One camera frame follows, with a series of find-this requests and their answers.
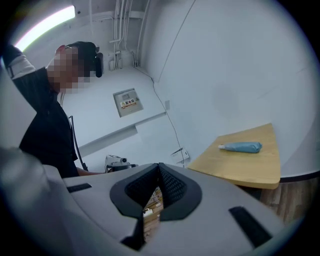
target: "wooden table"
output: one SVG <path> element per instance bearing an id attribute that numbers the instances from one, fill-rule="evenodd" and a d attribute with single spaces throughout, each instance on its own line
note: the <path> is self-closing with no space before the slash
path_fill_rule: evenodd
<path id="1" fill-rule="evenodd" d="M 218 145 L 233 142 L 260 142 L 259 153 L 232 152 Z M 188 169 L 225 179 L 233 184 L 275 189 L 279 185 L 281 165 L 276 135 L 271 123 L 219 136 Z"/>

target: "person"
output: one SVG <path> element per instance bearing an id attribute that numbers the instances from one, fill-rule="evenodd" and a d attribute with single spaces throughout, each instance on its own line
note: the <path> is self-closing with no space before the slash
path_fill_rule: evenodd
<path id="1" fill-rule="evenodd" d="M 61 45 L 48 66 L 38 70 L 13 45 L 2 56 L 15 86 L 36 111 L 19 147 L 43 165 L 56 167 L 62 178 L 99 174 L 76 167 L 74 161 L 78 157 L 71 125 L 57 101 L 58 93 L 90 77 L 96 56 L 97 48 L 92 42 Z"/>

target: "label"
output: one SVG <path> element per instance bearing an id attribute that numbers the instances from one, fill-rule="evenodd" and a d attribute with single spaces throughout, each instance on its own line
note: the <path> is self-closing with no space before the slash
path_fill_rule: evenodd
<path id="1" fill-rule="evenodd" d="M 120 103 L 120 106 L 121 106 L 122 109 L 125 109 L 125 108 L 131 107 L 131 106 L 136 105 L 136 104 L 137 104 L 136 100 L 132 98 L 132 99 L 129 99 L 129 100 L 126 100 L 126 101 L 122 101 Z"/>

